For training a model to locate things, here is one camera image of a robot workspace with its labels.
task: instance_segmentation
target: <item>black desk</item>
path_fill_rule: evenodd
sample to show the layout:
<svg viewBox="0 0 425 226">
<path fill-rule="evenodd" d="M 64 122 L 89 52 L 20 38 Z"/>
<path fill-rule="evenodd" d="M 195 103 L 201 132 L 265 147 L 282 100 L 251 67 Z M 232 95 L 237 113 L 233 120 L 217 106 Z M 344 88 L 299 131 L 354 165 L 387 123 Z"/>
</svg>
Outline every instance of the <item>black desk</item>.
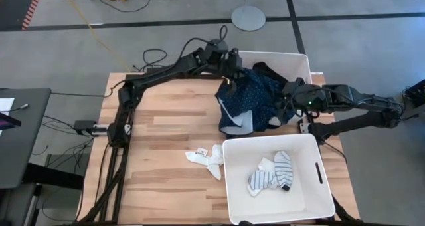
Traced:
<svg viewBox="0 0 425 226">
<path fill-rule="evenodd" d="M 82 189 L 82 176 L 29 163 L 31 152 L 46 111 L 51 90 L 0 90 L 0 98 L 14 98 L 12 109 L 29 107 L 10 113 L 21 121 L 21 127 L 3 130 L 0 135 L 0 189 L 12 189 L 21 183 L 41 183 Z"/>
</svg>

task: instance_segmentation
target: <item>metal bracket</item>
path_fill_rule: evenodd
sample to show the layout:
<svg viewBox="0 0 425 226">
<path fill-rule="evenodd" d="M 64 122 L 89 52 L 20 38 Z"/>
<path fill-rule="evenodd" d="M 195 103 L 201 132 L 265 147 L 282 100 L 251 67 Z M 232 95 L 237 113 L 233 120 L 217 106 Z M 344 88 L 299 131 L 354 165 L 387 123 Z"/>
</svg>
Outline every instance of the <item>metal bracket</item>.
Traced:
<svg viewBox="0 0 425 226">
<path fill-rule="evenodd" d="M 92 128 L 92 135 L 93 136 L 106 136 L 108 131 L 108 124 L 94 124 Z M 129 124 L 126 124 L 124 126 L 124 130 L 126 131 L 126 134 L 129 135 L 131 132 L 131 126 Z"/>
<path fill-rule="evenodd" d="M 310 125 L 310 123 L 299 123 L 299 131 L 302 133 L 302 134 L 308 134 L 308 133 L 310 133 L 309 131 L 308 131 L 308 126 Z"/>
</svg>

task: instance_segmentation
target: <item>table leg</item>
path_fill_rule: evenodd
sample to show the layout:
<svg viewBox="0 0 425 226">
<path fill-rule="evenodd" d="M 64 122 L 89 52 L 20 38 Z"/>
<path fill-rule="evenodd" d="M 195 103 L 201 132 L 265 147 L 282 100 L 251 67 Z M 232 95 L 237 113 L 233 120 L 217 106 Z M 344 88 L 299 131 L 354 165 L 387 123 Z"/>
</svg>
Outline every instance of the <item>table leg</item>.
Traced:
<svg viewBox="0 0 425 226">
<path fill-rule="evenodd" d="M 41 183 L 66 187 L 70 189 L 82 189 L 84 177 L 73 173 L 50 169 L 48 167 L 39 166 L 28 163 L 25 170 L 23 181 L 25 183 Z"/>
</svg>

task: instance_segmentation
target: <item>small black device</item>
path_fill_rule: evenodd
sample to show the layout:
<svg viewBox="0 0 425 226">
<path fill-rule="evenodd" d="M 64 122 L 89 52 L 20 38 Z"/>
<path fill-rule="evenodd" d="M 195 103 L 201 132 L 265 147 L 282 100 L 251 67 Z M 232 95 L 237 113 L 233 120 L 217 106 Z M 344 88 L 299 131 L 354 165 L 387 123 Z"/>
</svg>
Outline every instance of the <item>small black device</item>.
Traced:
<svg viewBox="0 0 425 226">
<path fill-rule="evenodd" d="M 7 130 L 21 126 L 21 121 L 0 113 L 0 130 Z"/>
</svg>

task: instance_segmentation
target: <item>butcher block table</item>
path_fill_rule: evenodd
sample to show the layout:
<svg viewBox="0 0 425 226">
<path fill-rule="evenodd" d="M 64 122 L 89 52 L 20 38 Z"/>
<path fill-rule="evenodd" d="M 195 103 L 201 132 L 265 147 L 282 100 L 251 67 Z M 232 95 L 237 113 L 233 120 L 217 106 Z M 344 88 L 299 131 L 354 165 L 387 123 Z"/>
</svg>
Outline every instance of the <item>butcher block table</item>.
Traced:
<svg viewBox="0 0 425 226">
<path fill-rule="evenodd" d="M 110 87 L 125 77 L 124 73 L 111 73 L 106 94 L 109 94 Z M 314 84 L 325 83 L 321 73 L 313 73 L 312 78 Z M 214 97 L 221 82 L 173 80 L 146 90 L 135 113 L 119 224 L 230 223 L 224 171 L 221 169 L 223 177 L 217 181 L 205 166 L 194 164 L 185 157 L 186 151 L 196 151 L 198 147 L 211 150 L 214 144 L 225 140 L 224 134 L 218 130 L 220 107 Z M 114 121 L 119 87 L 104 99 L 100 124 Z M 324 123 L 333 121 L 331 114 L 322 114 L 316 120 Z M 276 130 L 256 132 L 252 136 L 297 133 L 296 126 L 282 126 Z M 332 136 L 328 142 L 342 151 L 339 137 Z M 94 140 L 84 182 L 80 219 L 94 205 L 101 167 L 99 195 L 104 190 L 111 148 L 103 165 L 100 164 L 107 143 L 106 136 Z M 321 146 L 321 152 L 332 194 L 349 214 L 358 218 L 344 159 L 327 146 Z M 115 191 L 110 199 L 106 219 L 112 216 Z"/>
</svg>

